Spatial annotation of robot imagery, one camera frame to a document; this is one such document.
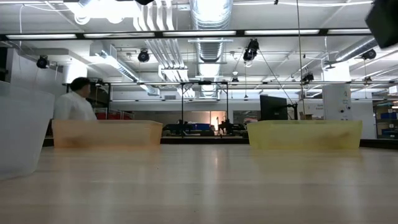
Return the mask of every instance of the wooden table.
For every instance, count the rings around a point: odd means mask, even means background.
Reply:
[[[37,171],[0,182],[0,219],[44,223],[397,223],[398,153],[42,151]]]

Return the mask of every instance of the cable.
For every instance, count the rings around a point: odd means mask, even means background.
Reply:
[[[57,82],[57,75],[58,75],[58,63],[57,66],[55,67],[55,82]]]
[[[302,51],[301,51],[301,30],[300,30],[300,10],[299,10],[299,0],[296,0],[297,3],[297,28],[298,28],[298,50],[300,52],[300,68],[303,67],[303,61],[302,61]],[[300,74],[301,74],[301,79],[300,81],[303,80],[303,70],[300,69]],[[301,97],[303,99],[303,114],[304,114],[304,119],[305,118],[305,103],[304,103],[304,98],[303,98],[303,85],[301,84]]]
[[[62,11],[71,11],[70,9],[43,9],[41,7],[36,7],[33,5],[25,5],[26,7],[32,7],[38,10],[48,11],[48,12],[62,12]]]
[[[19,8],[19,33],[22,33],[22,9],[25,7],[25,5],[22,5]],[[22,41],[19,41],[19,47],[22,47]]]
[[[262,54],[262,52],[261,52],[261,50],[260,50],[260,47],[259,47],[259,52],[260,52],[262,58],[264,59],[265,63],[267,64],[268,69],[271,71],[271,74],[274,76],[276,82],[279,84],[280,88],[283,90],[283,92],[285,93],[285,95],[286,95],[287,98],[289,99],[290,103],[293,104],[292,99],[290,99],[290,97],[289,97],[289,95],[287,94],[287,92],[285,91],[284,87],[282,86],[282,84],[280,84],[280,82],[279,82],[278,78],[276,77],[274,71],[272,71],[271,66],[269,66],[269,64],[268,64],[268,62],[267,62],[267,60],[266,60],[266,58],[265,58],[264,55]]]
[[[286,6],[300,6],[300,7],[340,7],[340,6],[357,6],[362,4],[372,4],[373,1],[362,1],[362,2],[347,2],[347,3],[298,3],[298,2],[279,2]],[[234,6],[260,6],[260,5],[274,5],[274,1],[263,1],[263,2],[236,2]]]
[[[244,63],[244,98],[248,96],[248,80],[247,80],[247,73],[246,73],[246,62]]]

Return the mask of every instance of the black object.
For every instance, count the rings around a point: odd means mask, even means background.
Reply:
[[[153,2],[154,0],[136,0],[139,4],[144,6],[148,5],[149,3]]]
[[[233,77],[231,82],[239,82],[239,80],[237,77]]]
[[[297,106],[298,106],[298,104],[297,103],[294,103],[294,104],[292,104],[292,105],[287,105],[287,107],[291,107],[291,108],[293,108],[293,110],[294,110],[294,120],[299,120],[299,112],[297,111]]]
[[[36,66],[42,69],[48,68],[47,65],[49,64],[49,61],[47,59],[47,55],[40,55],[40,58],[37,60]]]
[[[244,51],[243,60],[245,62],[252,61],[257,56],[257,50],[259,49],[259,42],[257,39],[251,39],[248,47]]]
[[[398,0],[375,0],[365,21],[380,48],[398,43]]]
[[[213,82],[209,81],[209,80],[203,80],[203,81],[199,81],[198,85],[211,85]]]
[[[308,72],[307,74],[305,74],[301,81],[304,82],[304,84],[308,84],[308,83],[310,83],[310,81],[313,81],[312,72]]]
[[[287,100],[273,96],[260,96],[261,120],[287,120]]]
[[[372,59],[376,58],[376,55],[377,55],[376,51],[371,49],[371,50],[368,50],[367,52],[363,53],[361,58],[363,60],[372,60]]]
[[[144,63],[149,61],[149,54],[147,49],[141,49],[141,52],[138,55],[138,61]]]
[[[6,81],[6,75],[8,71],[6,70],[7,65],[7,48],[0,47],[0,81]]]

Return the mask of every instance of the black monitor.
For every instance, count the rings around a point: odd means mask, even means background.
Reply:
[[[260,96],[261,120],[287,120],[287,100],[273,96]]]

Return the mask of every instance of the man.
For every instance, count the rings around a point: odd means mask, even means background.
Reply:
[[[86,98],[90,95],[90,80],[79,77],[70,84],[72,92],[60,96],[55,102],[54,119],[96,120],[93,108]]]

